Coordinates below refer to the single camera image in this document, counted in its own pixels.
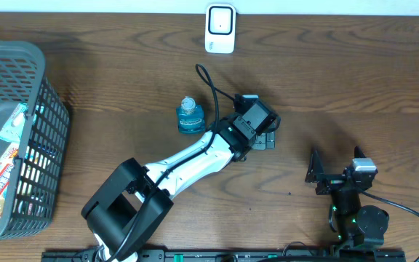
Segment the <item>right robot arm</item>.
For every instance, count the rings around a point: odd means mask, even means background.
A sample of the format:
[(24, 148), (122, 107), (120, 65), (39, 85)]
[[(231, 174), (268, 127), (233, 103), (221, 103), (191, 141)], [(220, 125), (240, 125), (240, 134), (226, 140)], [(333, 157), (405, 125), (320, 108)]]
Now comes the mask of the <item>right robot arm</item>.
[(330, 248), (332, 255), (372, 252), (383, 245), (388, 213), (373, 205), (363, 206), (359, 196), (372, 187), (377, 174), (375, 163), (358, 146), (351, 164), (341, 174), (326, 173), (319, 152), (311, 152), (305, 182), (316, 184), (317, 195), (332, 197), (329, 225), (339, 236), (339, 243)]

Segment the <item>green wet wipes pack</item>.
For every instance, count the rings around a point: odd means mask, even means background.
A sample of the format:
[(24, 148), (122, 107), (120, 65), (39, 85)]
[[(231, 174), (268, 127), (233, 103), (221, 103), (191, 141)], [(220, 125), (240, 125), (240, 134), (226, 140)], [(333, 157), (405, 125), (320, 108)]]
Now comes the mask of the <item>green wet wipes pack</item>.
[(18, 103), (0, 130), (0, 140), (8, 143), (19, 143), (25, 125), (26, 103)]

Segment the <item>teal mouthwash bottle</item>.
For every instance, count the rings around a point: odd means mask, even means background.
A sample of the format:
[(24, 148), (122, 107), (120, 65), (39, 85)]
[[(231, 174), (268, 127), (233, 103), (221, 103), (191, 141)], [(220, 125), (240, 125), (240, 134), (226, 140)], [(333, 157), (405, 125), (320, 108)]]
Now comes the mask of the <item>teal mouthwash bottle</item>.
[(196, 134), (205, 131), (203, 108), (191, 97), (182, 99), (176, 108), (177, 128), (183, 134)]

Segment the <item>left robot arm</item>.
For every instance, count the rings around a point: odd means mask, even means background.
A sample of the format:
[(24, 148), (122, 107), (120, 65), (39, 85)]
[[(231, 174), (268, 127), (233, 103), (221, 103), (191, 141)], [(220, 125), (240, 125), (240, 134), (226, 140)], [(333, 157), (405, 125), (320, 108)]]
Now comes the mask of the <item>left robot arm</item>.
[(158, 162), (122, 162), (81, 211), (102, 261), (137, 261), (138, 250), (164, 220), (173, 199), (193, 183), (245, 159), (280, 116), (256, 95), (236, 95), (234, 113), (217, 118), (188, 148)]

